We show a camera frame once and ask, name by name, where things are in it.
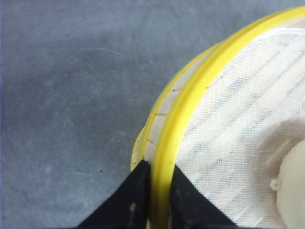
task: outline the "gray concrete surface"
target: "gray concrete surface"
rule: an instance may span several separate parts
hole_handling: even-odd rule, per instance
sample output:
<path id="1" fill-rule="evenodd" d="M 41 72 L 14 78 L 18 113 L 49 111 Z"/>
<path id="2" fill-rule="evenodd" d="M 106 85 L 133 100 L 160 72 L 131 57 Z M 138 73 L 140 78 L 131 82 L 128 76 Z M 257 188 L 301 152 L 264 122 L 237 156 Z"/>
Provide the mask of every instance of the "gray concrete surface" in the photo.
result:
<path id="1" fill-rule="evenodd" d="M 1 228 L 72 227 L 129 173 L 193 57 L 304 0 L 1 2 Z"/>

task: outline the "yellow plastic rim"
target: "yellow plastic rim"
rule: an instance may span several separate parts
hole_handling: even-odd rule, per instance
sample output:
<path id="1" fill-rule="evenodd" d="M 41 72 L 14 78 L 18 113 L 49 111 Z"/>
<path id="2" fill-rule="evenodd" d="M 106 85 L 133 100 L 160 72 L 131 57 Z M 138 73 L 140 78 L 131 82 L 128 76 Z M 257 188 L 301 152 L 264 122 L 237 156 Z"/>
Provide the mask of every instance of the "yellow plastic rim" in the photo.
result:
<path id="1" fill-rule="evenodd" d="M 165 229 L 168 226 L 169 193 L 179 145 L 189 120 L 206 89 L 223 67 L 254 38 L 280 24 L 303 16 L 305 16 L 305 7 L 300 7 L 269 15 L 250 24 L 219 45 L 189 78 L 167 114 L 157 142 L 151 171 L 150 220 L 153 229 Z M 161 103 L 162 99 L 160 96 L 149 120 L 152 115 L 155 115 L 153 111 L 156 110 L 155 107 Z M 147 138 L 151 126 L 149 120 L 144 131 L 144 140 Z M 145 141 L 142 142 L 142 155 L 144 149 Z"/>
<path id="2" fill-rule="evenodd" d="M 212 46 L 211 48 L 207 49 L 206 51 L 204 51 L 203 53 L 199 54 L 197 57 L 195 57 L 193 60 L 191 60 L 188 64 L 186 64 L 172 79 L 171 81 L 166 85 L 166 87 L 163 89 L 163 91 L 161 92 L 161 94 L 159 95 L 157 101 L 155 102 L 149 116 L 147 119 L 147 122 L 145 124 L 145 126 L 143 127 L 142 131 L 139 133 L 134 146 L 133 146 L 133 150 L 132 150 L 132 161 L 131 161 L 131 168 L 132 166 L 132 162 L 134 161 L 134 154 L 135 154 L 135 150 L 136 150 L 136 144 L 140 144 L 140 151 L 137 152 L 136 155 L 136 164 L 138 164 L 144 156 L 144 152 L 145 152 L 145 146 L 146 146 L 146 142 L 148 139 L 148 135 L 150 132 L 150 129 L 152 127 L 153 121 L 157 115 L 157 112 L 162 104 L 162 102 L 164 101 L 164 99 L 166 98 L 167 94 L 170 92 L 171 88 L 173 87 L 173 85 L 177 82 L 177 80 L 182 76 L 183 73 L 185 73 L 198 59 L 200 59 L 201 57 L 203 57 L 204 55 L 206 55 L 208 52 L 210 52 L 211 50 L 215 49 L 219 44 L 216 44 L 214 46 Z"/>

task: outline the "mesh screen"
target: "mesh screen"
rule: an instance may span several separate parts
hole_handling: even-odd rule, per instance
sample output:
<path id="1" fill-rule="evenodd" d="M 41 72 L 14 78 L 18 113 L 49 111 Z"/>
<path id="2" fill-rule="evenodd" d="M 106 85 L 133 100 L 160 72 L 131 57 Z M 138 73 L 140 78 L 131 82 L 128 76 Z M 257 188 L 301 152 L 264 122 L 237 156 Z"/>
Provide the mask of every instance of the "mesh screen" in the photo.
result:
<path id="1" fill-rule="evenodd" d="M 176 164 L 238 225 L 285 227 L 270 180 L 305 138 L 305 30 L 274 29 L 243 48 L 194 112 Z"/>

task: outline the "white plastic object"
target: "white plastic object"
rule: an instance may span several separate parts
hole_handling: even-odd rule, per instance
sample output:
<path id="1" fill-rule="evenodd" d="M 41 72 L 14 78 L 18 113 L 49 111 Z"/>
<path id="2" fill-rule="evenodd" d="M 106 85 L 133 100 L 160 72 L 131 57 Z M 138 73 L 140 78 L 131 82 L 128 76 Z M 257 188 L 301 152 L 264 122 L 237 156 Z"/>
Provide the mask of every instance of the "white plastic object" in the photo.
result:
<path id="1" fill-rule="evenodd" d="M 277 207 L 289 229 L 305 228 L 305 140 L 284 157 L 278 180 L 271 181 L 277 190 Z"/>

